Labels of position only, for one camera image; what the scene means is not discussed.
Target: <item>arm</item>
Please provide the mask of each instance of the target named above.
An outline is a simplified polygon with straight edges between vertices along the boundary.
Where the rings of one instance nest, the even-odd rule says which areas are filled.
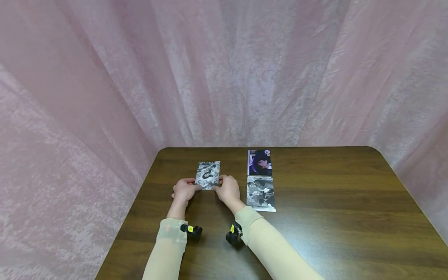
[[[243,230],[242,239],[273,279],[322,280],[286,239],[252,207],[240,200],[238,182],[232,176],[220,177],[214,190],[235,215]]]
[[[185,209],[188,201],[201,186],[193,185],[194,178],[181,179],[173,187],[174,198],[167,218],[160,222],[159,233],[148,263],[143,280],[175,280],[179,278],[182,255],[187,244],[187,233],[180,230],[186,224]]]

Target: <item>hand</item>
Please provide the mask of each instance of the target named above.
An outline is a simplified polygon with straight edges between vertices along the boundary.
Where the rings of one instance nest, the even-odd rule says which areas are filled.
[[[213,186],[213,190],[233,214],[246,206],[240,200],[240,186],[233,176],[221,175],[220,186]]]
[[[194,196],[196,191],[202,189],[202,186],[200,185],[193,185],[194,180],[194,178],[180,179],[173,186],[173,194],[171,197],[174,200],[168,211],[167,218],[185,220],[185,209],[188,205],[188,201]]]

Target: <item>photo of person with dark hair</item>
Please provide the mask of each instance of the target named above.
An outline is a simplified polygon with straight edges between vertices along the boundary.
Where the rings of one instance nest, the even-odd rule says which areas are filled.
[[[271,152],[249,150],[247,156],[248,176],[272,176]]]
[[[196,172],[196,184],[201,185],[203,190],[211,190],[219,183],[220,165],[219,161],[200,162]]]

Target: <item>person's left hand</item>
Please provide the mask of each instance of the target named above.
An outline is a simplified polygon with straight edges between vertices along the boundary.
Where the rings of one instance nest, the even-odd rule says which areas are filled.
[[[193,185],[194,178],[184,178],[177,181],[177,183],[173,186],[173,194],[171,197],[174,199],[174,202],[181,203],[182,205],[187,206],[188,201],[194,196],[196,191],[201,190],[201,185]]]

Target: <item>black and white photo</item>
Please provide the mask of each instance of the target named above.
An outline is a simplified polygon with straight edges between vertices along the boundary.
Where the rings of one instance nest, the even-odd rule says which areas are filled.
[[[214,185],[219,184],[220,161],[203,161],[198,165],[196,172],[196,184],[201,185],[203,190],[211,190]]]
[[[248,150],[247,151],[247,175],[248,176],[272,176],[271,151]]]
[[[276,203],[272,177],[247,177],[246,202],[256,211],[275,212]]]

